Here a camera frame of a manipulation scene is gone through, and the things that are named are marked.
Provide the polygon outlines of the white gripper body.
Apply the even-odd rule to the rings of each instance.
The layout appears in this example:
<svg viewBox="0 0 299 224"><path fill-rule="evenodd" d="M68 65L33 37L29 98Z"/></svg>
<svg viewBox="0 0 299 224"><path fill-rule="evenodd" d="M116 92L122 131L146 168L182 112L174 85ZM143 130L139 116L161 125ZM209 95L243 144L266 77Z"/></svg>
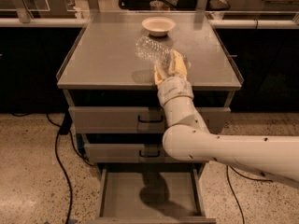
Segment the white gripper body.
<svg viewBox="0 0 299 224"><path fill-rule="evenodd" d="M182 77L169 77L158 86L160 106L177 97L193 98L192 85Z"/></svg>

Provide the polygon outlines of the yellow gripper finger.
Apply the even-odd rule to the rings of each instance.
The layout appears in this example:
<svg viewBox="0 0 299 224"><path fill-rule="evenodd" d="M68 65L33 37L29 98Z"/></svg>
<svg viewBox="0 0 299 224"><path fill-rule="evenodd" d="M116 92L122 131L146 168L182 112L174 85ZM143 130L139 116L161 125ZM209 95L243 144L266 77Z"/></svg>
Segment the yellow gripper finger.
<svg viewBox="0 0 299 224"><path fill-rule="evenodd" d="M172 49L170 53L171 62L169 65L169 74L174 77L186 78L188 75L184 57L178 51Z"/></svg>
<svg viewBox="0 0 299 224"><path fill-rule="evenodd" d="M165 67L161 64L154 65L154 81L157 86L163 83L166 79L168 79L168 72Z"/></svg>

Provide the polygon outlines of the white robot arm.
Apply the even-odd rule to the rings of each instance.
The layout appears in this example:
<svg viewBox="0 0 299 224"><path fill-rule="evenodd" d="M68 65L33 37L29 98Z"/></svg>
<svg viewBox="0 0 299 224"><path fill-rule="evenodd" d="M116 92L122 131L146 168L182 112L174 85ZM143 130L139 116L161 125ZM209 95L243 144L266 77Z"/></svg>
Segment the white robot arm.
<svg viewBox="0 0 299 224"><path fill-rule="evenodd" d="M299 137L213 134L193 104L186 59L160 51L154 59L155 83L168 128L164 151L178 161L216 161L296 188Z"/></svg>

